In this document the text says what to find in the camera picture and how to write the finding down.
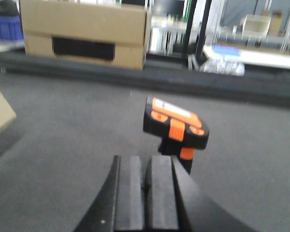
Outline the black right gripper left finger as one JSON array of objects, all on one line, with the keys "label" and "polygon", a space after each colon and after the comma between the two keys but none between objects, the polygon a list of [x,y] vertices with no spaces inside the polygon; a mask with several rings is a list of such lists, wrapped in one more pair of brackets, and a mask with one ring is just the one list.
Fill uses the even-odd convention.
[{"label": "black right gripper left finger", "polygon": [[75,232],[143,232],[144,192],[138,156],[114,156],[108,176]]}]

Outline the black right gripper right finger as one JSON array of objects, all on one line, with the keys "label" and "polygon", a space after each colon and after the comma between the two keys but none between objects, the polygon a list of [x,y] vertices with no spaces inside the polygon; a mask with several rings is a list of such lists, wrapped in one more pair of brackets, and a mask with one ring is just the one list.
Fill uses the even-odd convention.
[{"label": "black right gripper right finger", "polygon": [[152,156],[145,181],[149,232],[254,231],[204,194],[175,156]]}]

